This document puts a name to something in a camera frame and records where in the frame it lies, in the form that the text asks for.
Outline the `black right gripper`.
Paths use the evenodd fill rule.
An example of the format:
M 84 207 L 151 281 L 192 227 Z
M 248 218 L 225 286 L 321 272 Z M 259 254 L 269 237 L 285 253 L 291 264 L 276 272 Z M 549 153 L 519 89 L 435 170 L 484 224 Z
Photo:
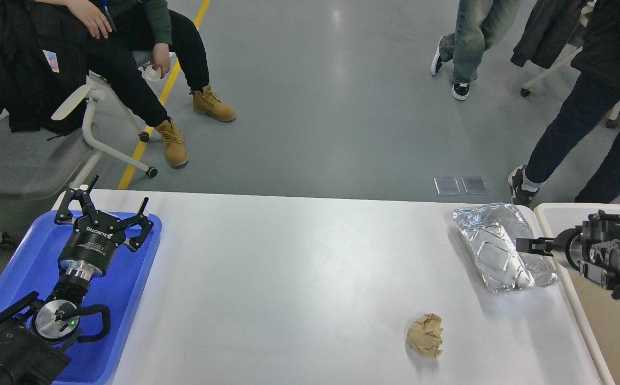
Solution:
M 565 229 L 556 238 L 517 238 L 517 252 L 553 255 L 555 263 L 564 268 L 580 269 L 583 260 L 582 232 L 579 228 Z

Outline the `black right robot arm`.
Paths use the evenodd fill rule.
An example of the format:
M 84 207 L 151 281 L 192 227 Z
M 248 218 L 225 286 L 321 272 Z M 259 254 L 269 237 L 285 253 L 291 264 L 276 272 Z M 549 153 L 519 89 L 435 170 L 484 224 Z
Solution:
M 555 238 L 517 238 L 518 252 L 552 256 L 620 299 L 620 214 L 599 210 Z

